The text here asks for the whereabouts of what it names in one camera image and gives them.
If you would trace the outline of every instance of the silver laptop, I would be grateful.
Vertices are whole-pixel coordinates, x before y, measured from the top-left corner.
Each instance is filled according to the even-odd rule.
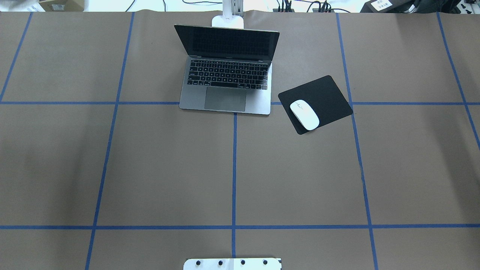
[[[279,32],[175,25],[187,51],[180,108],[270,114]]]

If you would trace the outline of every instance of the black mouse pad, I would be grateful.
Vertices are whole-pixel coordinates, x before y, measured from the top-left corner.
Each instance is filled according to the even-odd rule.
[[[302,99],[307,102],[320,119],[317,128],[329,124],[353,113],[352,108],[343,97],[331,76],[316,79],[278,94],[278,98],[287,112],[298,134],[307,133],[297,117],[290,109],[290,104]]]

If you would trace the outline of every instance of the white mouse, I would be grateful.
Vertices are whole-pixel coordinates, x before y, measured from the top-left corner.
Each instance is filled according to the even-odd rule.
[[[293,114],[295,114],[305,129],[314,130],[320,125],[320,120],[318,119],[317,114],[304,100],[299,99],[294,101],[290,104],[290,110],[292,110]]]

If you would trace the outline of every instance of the laptop lid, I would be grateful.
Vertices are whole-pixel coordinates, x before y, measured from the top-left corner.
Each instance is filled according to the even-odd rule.
[[[271,61],[279,32],[175,25],[188,55]]]

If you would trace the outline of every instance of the white stand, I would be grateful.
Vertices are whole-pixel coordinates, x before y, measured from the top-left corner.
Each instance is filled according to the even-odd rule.
[[[213,17],[212,26],[243,29],[243,18],[237,15],[232,15],[231,0],[223,0],[223,15]]]

